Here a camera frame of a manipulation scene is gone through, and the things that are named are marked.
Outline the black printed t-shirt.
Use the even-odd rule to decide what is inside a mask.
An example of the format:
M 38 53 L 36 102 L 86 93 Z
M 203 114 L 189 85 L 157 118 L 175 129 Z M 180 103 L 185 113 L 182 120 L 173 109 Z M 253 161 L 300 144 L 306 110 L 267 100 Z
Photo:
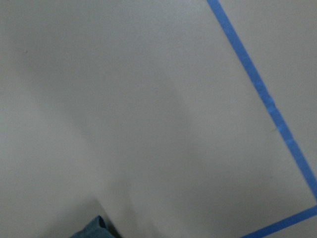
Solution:
M 114 225 L 98 215 L 71 238 L 121 238 Z

